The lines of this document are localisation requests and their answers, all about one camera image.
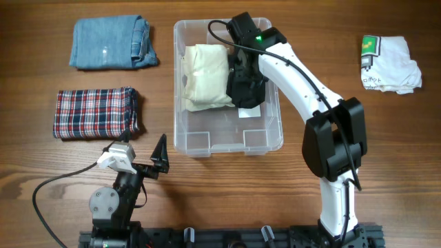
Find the white printed t-shirt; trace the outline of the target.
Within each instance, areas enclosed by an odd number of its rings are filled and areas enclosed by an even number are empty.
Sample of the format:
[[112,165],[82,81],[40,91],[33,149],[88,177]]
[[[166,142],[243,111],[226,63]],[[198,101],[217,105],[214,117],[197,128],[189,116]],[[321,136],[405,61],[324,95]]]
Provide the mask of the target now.
[[404,37],[365,35],[360,78],[367,90],[411,94],[422,87],[422,73]]

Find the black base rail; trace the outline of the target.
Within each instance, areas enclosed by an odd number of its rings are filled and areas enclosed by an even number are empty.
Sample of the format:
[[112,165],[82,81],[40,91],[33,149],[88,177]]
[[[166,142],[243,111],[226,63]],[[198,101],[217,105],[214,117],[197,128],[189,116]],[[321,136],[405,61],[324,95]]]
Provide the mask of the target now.
[[115,238],[79,235],[80,247],[333,247],[320,237],[317,226],[291,226],[284,229],[144,229],[141,238],[118,235]]

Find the white label in bin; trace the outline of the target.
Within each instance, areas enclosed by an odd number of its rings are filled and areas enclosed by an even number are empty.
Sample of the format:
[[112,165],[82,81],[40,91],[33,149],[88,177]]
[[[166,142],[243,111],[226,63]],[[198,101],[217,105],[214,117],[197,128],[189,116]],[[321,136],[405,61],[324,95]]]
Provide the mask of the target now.
[[239,118],[254,118],[254,117],[260,117],[260,106],[256,106],[254,108],[239,108],[238,109],[238,116]]

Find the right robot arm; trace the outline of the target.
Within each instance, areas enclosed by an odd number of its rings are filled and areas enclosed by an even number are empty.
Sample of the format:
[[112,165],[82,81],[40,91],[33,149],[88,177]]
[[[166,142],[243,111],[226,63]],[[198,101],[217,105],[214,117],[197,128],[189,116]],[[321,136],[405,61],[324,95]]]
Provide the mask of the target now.
[[348,247],[365,237],[354,212],[367,152],[356,98],[323,85],[269,20],[248,13],[174,25],[174,148],[193,157],[263,155],[283,144],[279,96],[305,123],[302,155],[320,180],[322,211],[308,242]]

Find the folded plaid flannel cloth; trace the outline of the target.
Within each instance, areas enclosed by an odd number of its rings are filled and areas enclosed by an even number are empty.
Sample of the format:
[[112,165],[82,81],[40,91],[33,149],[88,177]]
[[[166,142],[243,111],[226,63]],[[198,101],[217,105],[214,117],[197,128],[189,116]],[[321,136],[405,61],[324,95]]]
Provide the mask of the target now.
[[61,139],[118,138],[139,131],[138,94],[133,87],[61,90],[52,134]]

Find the folded blue denim jeans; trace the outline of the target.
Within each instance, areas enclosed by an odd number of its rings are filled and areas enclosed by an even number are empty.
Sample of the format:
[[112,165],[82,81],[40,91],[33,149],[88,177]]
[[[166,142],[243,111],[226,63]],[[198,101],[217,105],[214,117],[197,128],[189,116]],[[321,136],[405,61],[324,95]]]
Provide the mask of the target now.
[[69,65],[78,70],[137,70],[158,65],[149,22],[140,15],[79,19]]

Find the cream cloth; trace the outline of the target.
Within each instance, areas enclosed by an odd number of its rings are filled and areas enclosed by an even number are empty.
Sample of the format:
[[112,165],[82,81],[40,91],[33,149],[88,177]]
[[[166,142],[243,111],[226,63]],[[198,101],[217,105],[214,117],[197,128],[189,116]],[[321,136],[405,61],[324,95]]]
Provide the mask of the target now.
[[232,98],[226,94],[229,64],[225,46],[187,46],[181,62],[187,77],[182,94],[186,110],[197,112],[233,105]]

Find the black garment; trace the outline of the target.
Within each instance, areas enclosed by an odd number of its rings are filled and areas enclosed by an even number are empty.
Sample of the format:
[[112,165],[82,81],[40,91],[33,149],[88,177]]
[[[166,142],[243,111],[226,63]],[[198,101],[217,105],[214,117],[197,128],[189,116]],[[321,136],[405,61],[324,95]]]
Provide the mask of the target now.
[[258,79],[238,78],[227,80],[227,95],[232,99],[234,106],[238,108],[254,108],[265,101],[266,83],[268,78],[258,71]]

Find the clear plastic storage bin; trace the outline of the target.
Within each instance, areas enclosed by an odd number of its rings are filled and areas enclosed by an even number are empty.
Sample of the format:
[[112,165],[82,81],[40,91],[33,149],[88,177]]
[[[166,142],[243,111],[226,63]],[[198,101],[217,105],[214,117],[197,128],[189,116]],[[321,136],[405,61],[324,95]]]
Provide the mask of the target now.
[[197,112],[185,108],[187,77],[182,57],[187,46],[200,43],[219,44],[207,30],[208,19],[180,20],[174,25],[174,148],[192,157],[209,157],[214,153],[243,152],[263,155],[283,145],[283,125],[279,91],[266,83],[265,102],[260,117],[239,118],[238,108],[221,107]]

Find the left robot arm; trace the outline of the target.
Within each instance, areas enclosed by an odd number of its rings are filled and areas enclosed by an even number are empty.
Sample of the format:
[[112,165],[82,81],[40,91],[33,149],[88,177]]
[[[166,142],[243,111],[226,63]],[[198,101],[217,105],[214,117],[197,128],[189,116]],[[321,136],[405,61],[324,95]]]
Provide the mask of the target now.
[[136,203],[146,189],[145,178],[156,180],[160,173],[168,173],[167,136],[162,134],[150,160],[151,165],[135,163],[136,154],[129,143],[130,133],[125,131],[117,141],[103,149],[97,160],[100,168],[117,172],[111,187],[102,187],[90,197],[92,232],[81,234],[80,247],[153,247],[154,243],[139,221],[132,221],[133,211],[143,205]]

